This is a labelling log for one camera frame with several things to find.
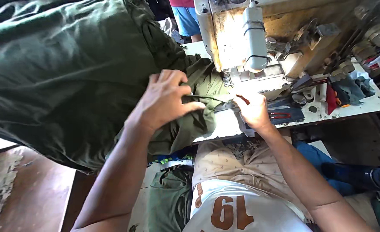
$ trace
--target forearm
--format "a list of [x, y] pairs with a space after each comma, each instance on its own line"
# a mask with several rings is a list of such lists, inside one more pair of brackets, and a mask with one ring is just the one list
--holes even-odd
[[125, 216], [120, 221], [128, 223], [144, 178], [151, 136], [152, 132], [146, 128], [124, 127], [84, 202], [74, 229], [118, 216]]
[[323, 231], [372, 231], [276, 127], [269, 127], [261, 134], [273, 152], [286, 183]]
[[306, 208], [310, 210], [343, 199], [274, 126], [261, 134], [273, 152], [285, 181]]

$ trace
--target hand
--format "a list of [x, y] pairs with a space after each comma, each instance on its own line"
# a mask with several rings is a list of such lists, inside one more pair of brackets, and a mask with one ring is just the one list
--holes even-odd
[[266, 107], [266, 97], [257, 92], [236, 93], [233, 101], [239, 106], [244, 121], [261, 134], [272, 127]]
[[187, 76], [179, 70], [164, 69], [160, 74], [151, 75], [145, 93], [128, 116], [125, 125], [140, 126], [154, 133], [174, 119], [206, 108], [201, 102], [183, 104], [181, 98], [191, 94], [191, 87], [179, 86], [180, 82], [186, 83]]

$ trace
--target printed number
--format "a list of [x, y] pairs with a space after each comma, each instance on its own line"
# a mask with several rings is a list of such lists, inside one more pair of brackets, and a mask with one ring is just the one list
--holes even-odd
[[201, 195], [203, 194], [203, 188], [201, 187], [201, 184], [197, 184], [197, 193], [198, 193], [198, 198], [196, 199], [196, 208], [200, 208]]
[[[233, 198], [227, 196], [220, 196], [214, 201], [213, 214], [211, 215], [211, 224], [218, 229], [230, 229], [233, 225], [234, 210], [233, 206], [225, 203], [233, 202]], [[221, 214], [224, 211], [223, 221], [221, 221]], [[254, 221], [253, 216], [247, 215], [246, 202], [244, 196], [236, 197], [236, 215], [237, 215], [237, 228], [244, 229]]]

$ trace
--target fabric pile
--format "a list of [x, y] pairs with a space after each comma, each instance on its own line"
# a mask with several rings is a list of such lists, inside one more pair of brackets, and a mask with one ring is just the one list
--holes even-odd
[[98, 170], [148, 84], [162, 69], [187, 72], [207, 104], [165, 125], [154, 154], [214, 129], [231, 98], [208, 59], [186, 56], [143, 0], [0, 1], [0, 138], [83, 172]]
[[157, 172], [147, 202], [148, 231], [182, 231], [190, 220], [193, 168], [177, 165]]

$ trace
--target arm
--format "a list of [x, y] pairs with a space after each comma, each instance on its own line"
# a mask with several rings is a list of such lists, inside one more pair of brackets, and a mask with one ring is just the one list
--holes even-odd
[[127, 231], [131, 211], [140, 191], [147, 164], [147, 146], [162, 125], [206, 106], [201, 102], [182, 104], [191, 93], [181, 71], [163, 70], [151, 75], [147, 90], [124, 123], [124, 130], [105, 162], [73, 231]]
[[258, 93], [243, 93], [239, 96], [234, 101], [244, 120], [266, 141], [287, 185], [308, 209], [317, 225], [326, 232], [373, 231], [342, 195], [271, 124], [266, 98]]

